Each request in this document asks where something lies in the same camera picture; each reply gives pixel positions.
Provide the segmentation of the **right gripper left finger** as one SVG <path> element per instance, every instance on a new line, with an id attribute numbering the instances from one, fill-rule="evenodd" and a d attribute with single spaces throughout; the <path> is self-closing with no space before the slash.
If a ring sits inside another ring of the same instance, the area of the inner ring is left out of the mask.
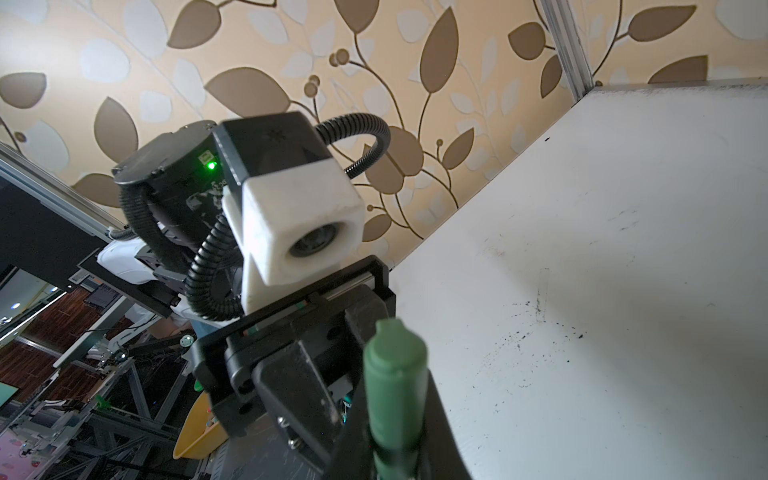
<path id="1" fill-rule="evenodd" d="M 374 443 L 370 433 L 366 388 L 359 383 L 352 396 L 347 421 L 334 444 L 331 460 L 326 468 L 330 480 L 374 479 Z"/>

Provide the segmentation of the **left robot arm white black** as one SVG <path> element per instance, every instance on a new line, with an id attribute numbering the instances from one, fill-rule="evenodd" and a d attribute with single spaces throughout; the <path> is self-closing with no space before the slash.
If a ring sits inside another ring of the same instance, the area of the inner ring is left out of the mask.
<path id="1" fill-rule="evenodd" d="M 380 117 L 297 112 L 199 121 L 119 163 L 134 263 L 213 326 L 191 367 L 236 437 L 270 416 L 316 470 L 365 406 L 362 353 L 395 297 L 387 266 L 346 257 L 373 234 L 357 177 L 387 152 Z"/>

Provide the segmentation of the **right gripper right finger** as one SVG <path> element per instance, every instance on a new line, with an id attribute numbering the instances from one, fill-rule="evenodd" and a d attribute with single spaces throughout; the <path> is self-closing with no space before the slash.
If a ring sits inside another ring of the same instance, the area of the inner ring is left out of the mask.
<path id="1" fill-rule="evenodd" d="M 419 452 L 419 478 L 434 480 L 471 479 L 453 436 L 431 372 L 428 372 L 424 427 Z"/>

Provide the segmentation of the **green pen cap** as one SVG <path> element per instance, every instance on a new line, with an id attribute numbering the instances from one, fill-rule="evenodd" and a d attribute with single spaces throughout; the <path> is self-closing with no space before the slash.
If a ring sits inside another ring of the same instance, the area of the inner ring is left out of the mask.
<path id="1" fill-rule="evenodd" d="M 376 323 L 363 360 L 377 475 L 381 479 L 412 479 L 424 425 L 427 346 L 400 319 L 384 319 Z"/>

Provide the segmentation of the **aluminium frame left post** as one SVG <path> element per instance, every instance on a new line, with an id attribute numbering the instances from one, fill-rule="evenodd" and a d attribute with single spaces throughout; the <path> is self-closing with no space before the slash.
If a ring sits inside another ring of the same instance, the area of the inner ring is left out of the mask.
<path id="1" fill-rule="evenodd" d="M 567 0 L 536 1 L 558 54 L 575 103 L 595 88 L 586 51 L 581 43 L 573 9 Z"/>

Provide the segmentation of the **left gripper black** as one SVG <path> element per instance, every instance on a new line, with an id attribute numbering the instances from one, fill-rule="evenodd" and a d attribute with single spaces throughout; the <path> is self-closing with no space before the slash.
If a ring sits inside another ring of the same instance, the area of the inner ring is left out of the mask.
<path id="1" fill-rule="evenodd" d="M 359 384 L 364 346 L 395 312 L 388 276 L 368 256 L 193 344 L 193 374 L 229 437 L 268 415 L 310 464 L 329 463 L 344 425 L 330 386 Z"/>

